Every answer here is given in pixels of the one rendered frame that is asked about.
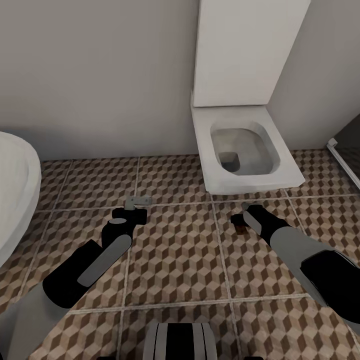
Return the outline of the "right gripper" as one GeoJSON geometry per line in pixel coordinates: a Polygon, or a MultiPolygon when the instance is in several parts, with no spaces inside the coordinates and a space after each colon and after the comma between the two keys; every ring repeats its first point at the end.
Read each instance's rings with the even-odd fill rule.
{"type": "Polygon", "coordinates": [[[243,214],[235,214],[234,216],[230,217],[230,220],[231,223],[235,226],[249,226],[247,223],[245,223],[243,214]]]}

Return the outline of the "mousetrap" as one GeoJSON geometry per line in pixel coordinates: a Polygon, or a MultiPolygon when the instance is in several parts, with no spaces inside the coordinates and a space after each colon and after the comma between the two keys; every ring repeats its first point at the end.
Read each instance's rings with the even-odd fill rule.
{"type": "Polygon", "coordinates": [[[236,226],[234,224],[234,227],[235,227],[235,230],[236,230],[236,233],[240,236],[240,235],[248,235],[248,231],[247,231],[247,228],[246,226],[236,226]]]}

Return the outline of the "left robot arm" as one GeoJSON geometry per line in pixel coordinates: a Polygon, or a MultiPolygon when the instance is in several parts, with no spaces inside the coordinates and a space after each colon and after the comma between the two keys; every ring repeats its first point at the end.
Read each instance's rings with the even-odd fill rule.
{"type": "Polygon", "coordinates": [[[128,251],[136,225],[147,223],[149,197],[127,196],[101,232],[0,315],[0,360],[26,360],[84,294],[128,251]]]}

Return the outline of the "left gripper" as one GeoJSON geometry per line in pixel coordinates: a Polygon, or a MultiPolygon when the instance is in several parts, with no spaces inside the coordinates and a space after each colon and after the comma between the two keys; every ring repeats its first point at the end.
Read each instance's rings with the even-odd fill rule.
{"type": "Polygon", "coordinates": [[[112,217],[117,215],[130,215],[135,219],[136,225],[145,225],[147,223],[147,209],[125,210],[125,208],[116,208],[112,211],[112,217]]]}

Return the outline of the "robot trunk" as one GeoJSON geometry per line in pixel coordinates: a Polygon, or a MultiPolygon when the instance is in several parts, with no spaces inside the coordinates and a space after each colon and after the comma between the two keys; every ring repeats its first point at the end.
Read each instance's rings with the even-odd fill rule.
{"type": "Polygon", "coordinates": [[[152,323],[142,360],[218,360],[209,323],[152,323]]]}

